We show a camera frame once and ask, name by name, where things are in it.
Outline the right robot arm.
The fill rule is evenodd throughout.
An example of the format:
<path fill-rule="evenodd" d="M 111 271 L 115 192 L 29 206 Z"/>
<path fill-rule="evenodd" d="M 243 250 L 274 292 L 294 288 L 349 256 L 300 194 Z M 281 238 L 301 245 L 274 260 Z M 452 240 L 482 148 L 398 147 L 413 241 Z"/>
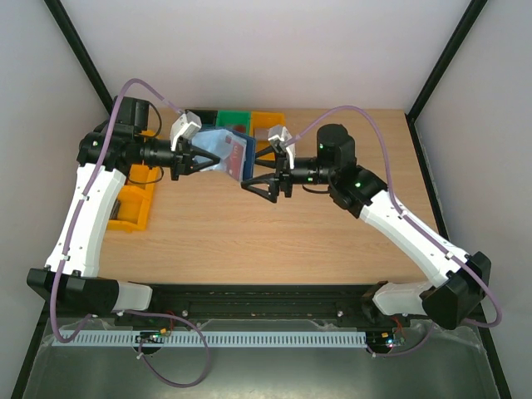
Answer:
<path fill-rule="evenodd" d="M 380 282 L 363 296 L 362 315 L 371 325 L 397 314 L 427 316 L 439 327 L 455 329 L 485 297 L 491 262 L 481 252 L 468 254 L 419 220 L 391 192 L 389 185 L 357 163 L 355 140 L 339 124 L 318 129 L 317 154 L 297 157 L 283 126 L 268 140 L 275 153 L 272 173 L 242 182 L 244 190 L 274 203 L 290 197 L 295 185 L 326 185 L 332 201 L 377 229 L 426 276 L 418 283 Z"/>

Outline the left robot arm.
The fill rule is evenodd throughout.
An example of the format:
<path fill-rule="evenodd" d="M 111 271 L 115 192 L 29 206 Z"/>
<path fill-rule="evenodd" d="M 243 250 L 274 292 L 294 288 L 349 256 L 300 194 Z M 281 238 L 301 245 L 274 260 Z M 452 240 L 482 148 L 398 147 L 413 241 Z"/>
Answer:
<path fill-rule="evenodd" d="M 105 315 L 150 306 L 150 286 L 99 275 L 101 245 L 118 194 L 133 165 L 160 167 L 177 180 L 217 165 L 219 157 L 193 145 L 202 124 L 191 111 L 179 116 L 169 139 L 143 135 L 149 108 L 148 101 L 127 97 L 117 126 L 104 122 L 81 140 L 76 188 L 62 232 L 44 266 L 27 275 L 27 285 L 51 310 L 63 306 Z"/>

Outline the blue card holder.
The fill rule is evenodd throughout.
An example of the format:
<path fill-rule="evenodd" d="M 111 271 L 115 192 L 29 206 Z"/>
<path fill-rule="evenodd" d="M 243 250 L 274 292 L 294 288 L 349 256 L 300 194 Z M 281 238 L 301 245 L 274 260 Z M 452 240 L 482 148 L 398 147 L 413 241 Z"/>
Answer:
<path fill-rule="evenodd" d="M 208 168 L 206 171 L 216 170 L 228 175 L 225 171 L 224 160 L 229 155 L 231 144 L 234 141 L 246 145 L 244 175 L 241 181 L 250 179 L 254 174 L 254 155 L 256 149 L 256 140 L 253 137 L 225 128 L 209 129 L 197 133 L 192 139 L 192 144 L 220 158 L 220 162 L 215 167 Z"/>

